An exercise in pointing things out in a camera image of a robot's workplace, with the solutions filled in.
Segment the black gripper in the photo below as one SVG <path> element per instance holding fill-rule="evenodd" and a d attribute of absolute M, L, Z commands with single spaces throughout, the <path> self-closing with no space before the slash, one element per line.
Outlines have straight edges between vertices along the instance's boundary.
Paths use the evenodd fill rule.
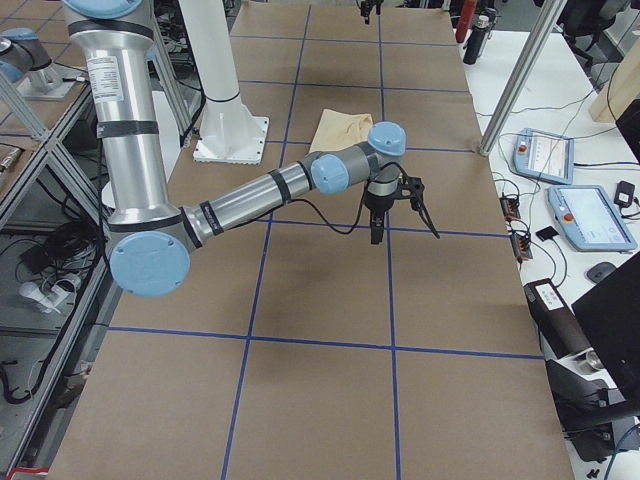
<path fill-rule="evenodd" d="M 364 205 L 370 212 L 370 243 L 378 245 L 384 237 L 384 216 L 395 202 L 394 195 L 378 196 L 365 192 Z"/>
<path fill-rule="evenodd" d="M 361 0 L 360 11 L 363 12 L 365 24 L 370 24 L 370 12 L 381 10 L 382 0 Z"/>

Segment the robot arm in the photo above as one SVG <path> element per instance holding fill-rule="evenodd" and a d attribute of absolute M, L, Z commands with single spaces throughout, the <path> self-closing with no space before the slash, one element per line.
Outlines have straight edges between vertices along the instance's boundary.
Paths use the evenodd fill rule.
<path fill-rule="evenodd" d="M 125 291 L 159 297 L 178 288 L 190 253 L 228 230 L 251 223 L 312 190 L 331 195 L 366 186 L 373 220 L 399 192 L 404 130 L 375 124 L 365 141 L 316 152 L 194 207 L 168 196 L 147 56 L 154 44 L 148 1 L 67 1 L 69 36 L 85 55 L 115 209 L 110 270 Z"/>

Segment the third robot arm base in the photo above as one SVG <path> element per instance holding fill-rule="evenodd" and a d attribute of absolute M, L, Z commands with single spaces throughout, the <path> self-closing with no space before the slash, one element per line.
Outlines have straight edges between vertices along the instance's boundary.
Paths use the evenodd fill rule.
<path fill-rule="evenodd" d="M 65 69 L 53 63 L 39 37 L 29 28 L 12 28 L 1 33 L 1 73 L 27 100 L 62 101 L 75 77 L 65 81 Z"/>

